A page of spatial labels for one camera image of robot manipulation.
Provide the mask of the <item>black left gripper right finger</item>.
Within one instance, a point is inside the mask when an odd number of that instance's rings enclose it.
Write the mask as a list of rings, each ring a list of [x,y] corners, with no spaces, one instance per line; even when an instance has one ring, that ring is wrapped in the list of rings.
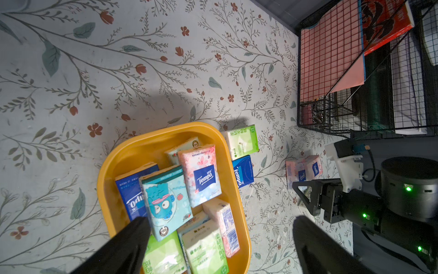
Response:
[[[295,219],[293,238],[305,274],[372,273],[306,216]]]

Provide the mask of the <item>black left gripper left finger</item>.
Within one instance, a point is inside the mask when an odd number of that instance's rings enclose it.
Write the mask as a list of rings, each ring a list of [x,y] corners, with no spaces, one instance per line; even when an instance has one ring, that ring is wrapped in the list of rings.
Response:
[[[139,274],[150,235],[148,219],[138,217],[72,273]]]

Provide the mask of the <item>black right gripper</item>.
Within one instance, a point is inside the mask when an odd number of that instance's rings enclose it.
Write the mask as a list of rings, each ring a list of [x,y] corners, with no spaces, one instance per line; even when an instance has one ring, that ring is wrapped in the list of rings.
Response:
[[[349,220],[361,223],[360,190],[343,191],[340,179],[318,179],[293,182],[292,189],[312,216],[323,211],[323,218],[330,224]]]

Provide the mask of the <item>dark blue Tempo tissue pack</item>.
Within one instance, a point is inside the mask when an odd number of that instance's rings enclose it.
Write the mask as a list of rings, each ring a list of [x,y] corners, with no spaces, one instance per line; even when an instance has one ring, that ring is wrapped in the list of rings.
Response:
[[[159,171],[158,164],[149,162],[115,178],[115,184],[130,221],[137,217],[147,217],[143,191],[139,178]]]

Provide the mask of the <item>teal cartoon tissue pack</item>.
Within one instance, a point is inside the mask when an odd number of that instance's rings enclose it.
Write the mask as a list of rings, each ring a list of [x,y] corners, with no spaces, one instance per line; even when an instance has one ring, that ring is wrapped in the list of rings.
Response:
[[[193,218],[181,165],[139,178],[152,234],[159,242]]]

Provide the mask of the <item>light blue tissue pack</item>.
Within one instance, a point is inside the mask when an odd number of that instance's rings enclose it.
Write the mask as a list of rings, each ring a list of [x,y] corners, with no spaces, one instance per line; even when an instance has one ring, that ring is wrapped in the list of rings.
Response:
[[[191,218],[188,222],[186,222],[177,230],[179,239],[182,240],[182,236],[184,234],[194,230],[195,228],[206,223],[209,220],[210,217],[204,211],[197,213],[196,215],[193,216],[193,218]]]

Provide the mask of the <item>pink floral tissue pack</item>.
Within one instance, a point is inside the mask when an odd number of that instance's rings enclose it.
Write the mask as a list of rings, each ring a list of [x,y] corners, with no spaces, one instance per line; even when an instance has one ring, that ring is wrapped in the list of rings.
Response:
[[[219,226],[227,258],[240,250],[236,225],[231,206],[219,198],[213,198],[202,204],[203,211]]]

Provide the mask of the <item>pink blue Tempo tissue pack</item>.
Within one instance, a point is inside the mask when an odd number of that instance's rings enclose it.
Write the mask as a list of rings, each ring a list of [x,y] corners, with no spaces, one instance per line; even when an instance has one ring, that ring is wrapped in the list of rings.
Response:
[[[178,152],[190,206],[195,208],[222,194],[213,144]]]

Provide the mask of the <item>green tissue pack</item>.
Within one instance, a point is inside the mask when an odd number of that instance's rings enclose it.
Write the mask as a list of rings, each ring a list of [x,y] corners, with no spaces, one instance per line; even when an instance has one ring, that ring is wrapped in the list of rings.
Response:
[[[145,274],[183,274],[188,270],[176,231],[160,242],[151,234],[142,268]]]
[[[227,274],[229,266],[219,226],[209,220],[182,236],[191,273]]]
[[[260,151],[256,126],[254,124],[221,133],[226,140],[233,161]]]

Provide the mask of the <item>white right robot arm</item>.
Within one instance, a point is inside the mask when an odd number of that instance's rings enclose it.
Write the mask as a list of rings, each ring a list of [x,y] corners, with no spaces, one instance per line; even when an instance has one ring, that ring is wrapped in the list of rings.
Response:
[[[362,163],[367,145],[352,139],[326,146],[335,162],[335,179],[298,180],[294,190],[312,216],[320,213],[328,223],[349,220],[366,238],[372,235],[414,253],[429,273],[438,269],[438,163],[413,156],[386,159],[373,167],[376,194],[366,193]]]

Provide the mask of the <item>red book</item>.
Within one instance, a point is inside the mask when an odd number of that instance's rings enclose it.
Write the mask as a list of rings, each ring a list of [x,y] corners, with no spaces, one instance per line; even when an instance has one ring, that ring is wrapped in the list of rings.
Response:
[[[415,26],[408,1],[364,1],[360,7],[364,55],[369,55]]]

